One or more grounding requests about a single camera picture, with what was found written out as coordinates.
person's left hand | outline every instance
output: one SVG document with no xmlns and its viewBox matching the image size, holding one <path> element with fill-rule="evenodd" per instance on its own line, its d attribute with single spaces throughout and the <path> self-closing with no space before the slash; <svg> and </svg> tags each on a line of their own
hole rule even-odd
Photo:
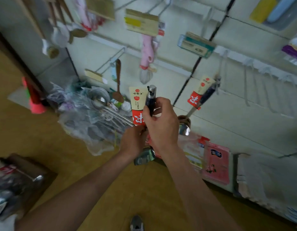
<svg viewBox="0 0 297 231">
<path fill-rule="evenodd" d="M 148 131 L 144 131 L 144 126 L 134 126 L 128 128 L 121 139 L 120 153 L 135 159 L 145 145 Z"/>
</svg>

shoe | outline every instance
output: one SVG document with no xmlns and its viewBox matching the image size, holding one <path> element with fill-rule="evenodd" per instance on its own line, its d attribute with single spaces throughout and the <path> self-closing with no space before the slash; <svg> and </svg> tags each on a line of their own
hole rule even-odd
<svg viewBox="0 0 297 231">
<path fill-rule="evenodd" d="M 144 231 L 144 225 L 140 216 L 136 215 L 132 218 L 130 231 Z"/>
</svg>

wooden spatula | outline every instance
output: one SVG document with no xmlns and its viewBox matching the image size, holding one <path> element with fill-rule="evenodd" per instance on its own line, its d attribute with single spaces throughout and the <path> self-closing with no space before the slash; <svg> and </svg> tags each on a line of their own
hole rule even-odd
<svg viewBox="0 0 297 231">
<path fill-rule="evenodd" d="M 120 93 L 120 73 L 121 73 L 121 61 L 120 59 L 117 59 L 116 60 L 117 91 L 113 92 L 112 97 L 118 102 L 123 103 L 124 97 Z"/>
</svg>

forearm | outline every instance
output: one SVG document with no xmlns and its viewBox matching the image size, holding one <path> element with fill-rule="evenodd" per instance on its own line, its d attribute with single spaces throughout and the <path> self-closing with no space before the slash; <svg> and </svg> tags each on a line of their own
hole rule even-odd
<svg viewBox="0 0 297 231">
<path fill-rule="evenodd" d="M 116 154 L 16 224 L 16 231 L 76 231 L 120 172 L 132 161 Z"/>
<path fill-rule="evenodd" d="M 162 158 L 195 230 L 240 230 L 178 146 L 167 149 Z"/>
</svg>

floor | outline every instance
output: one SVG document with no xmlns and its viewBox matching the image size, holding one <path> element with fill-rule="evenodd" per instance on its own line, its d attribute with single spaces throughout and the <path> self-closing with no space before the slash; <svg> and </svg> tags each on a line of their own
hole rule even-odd
<svg viewBox="0 0 297 231">
<path fill-rule="evenodd" d="M 114 152 L 94 157 L 82 141 L 65 134 L 53 112 L 32 115 L 28 109 L 7 100 L 21 85 L 21 76 L 0 52 L 0 156 L 12 152 L 30 156 L 58 173 L 39 205 L 101 166 Z M 244 204 L 214 188 L 212 192 L 244 230 L 294 230 L 293 225 L 253 204 Z M 135 214 L 142 216 L 148 231 L 191 230 L 167 168 L 150 162 L 144 166 L 130 164 L 102 196 L 79 231 L 129 230 L 129 221 Z"/>
</svg>

